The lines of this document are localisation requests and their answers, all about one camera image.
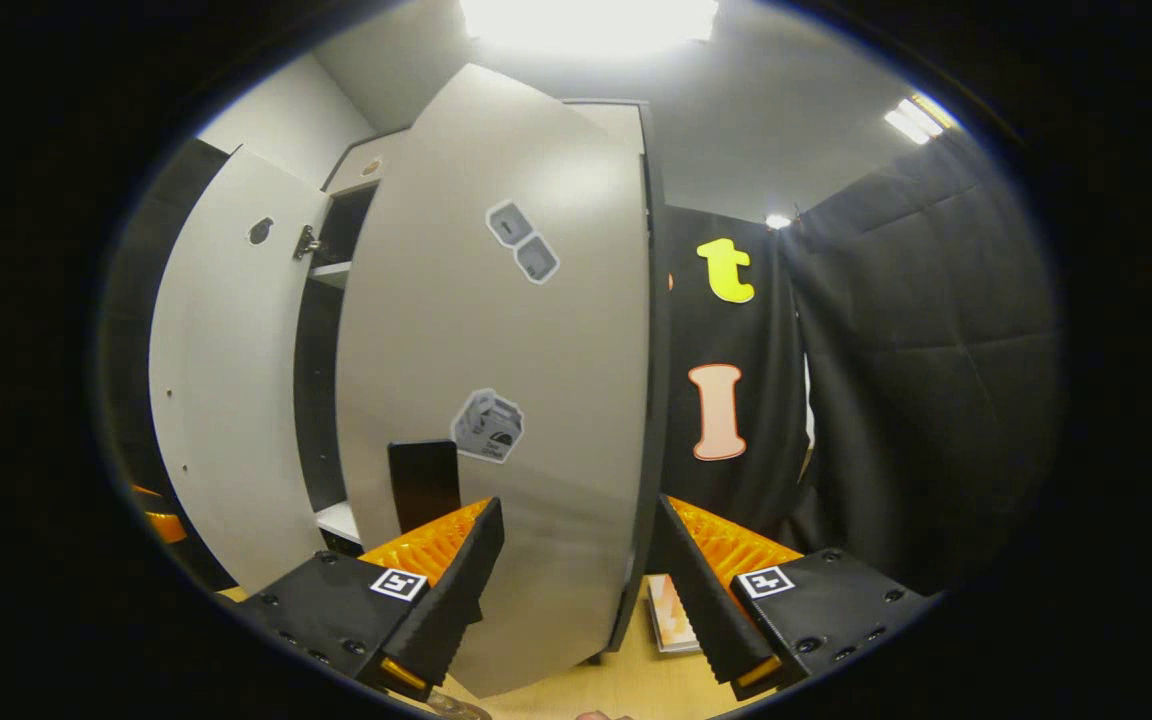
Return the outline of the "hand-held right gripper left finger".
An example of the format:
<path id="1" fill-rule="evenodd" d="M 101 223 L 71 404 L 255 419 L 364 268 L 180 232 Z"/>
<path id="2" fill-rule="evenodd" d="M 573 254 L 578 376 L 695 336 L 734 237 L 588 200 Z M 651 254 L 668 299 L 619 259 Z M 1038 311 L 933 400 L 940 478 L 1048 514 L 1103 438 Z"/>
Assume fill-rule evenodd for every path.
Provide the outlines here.
<path id="1" fill-rule="evenodd" d="M 500 498 L 484 498 L 361 556 L 317 551 L 236 612 L 353 682 L 425 702 L 483 619 L 505 538 Z"/>

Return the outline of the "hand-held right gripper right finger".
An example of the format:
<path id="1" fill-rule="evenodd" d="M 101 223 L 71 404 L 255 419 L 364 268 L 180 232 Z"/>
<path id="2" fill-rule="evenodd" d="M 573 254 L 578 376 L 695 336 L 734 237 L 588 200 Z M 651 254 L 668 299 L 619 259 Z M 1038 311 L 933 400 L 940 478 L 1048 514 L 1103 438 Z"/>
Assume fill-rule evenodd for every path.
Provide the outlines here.
<path id="1" fill-rule="evenodd" d="M 710 670 L 741 702 L 840 669 L 929 611 L 851 553 L 799 553 L 677 498 L 659 497 L 655 530 Z"/>

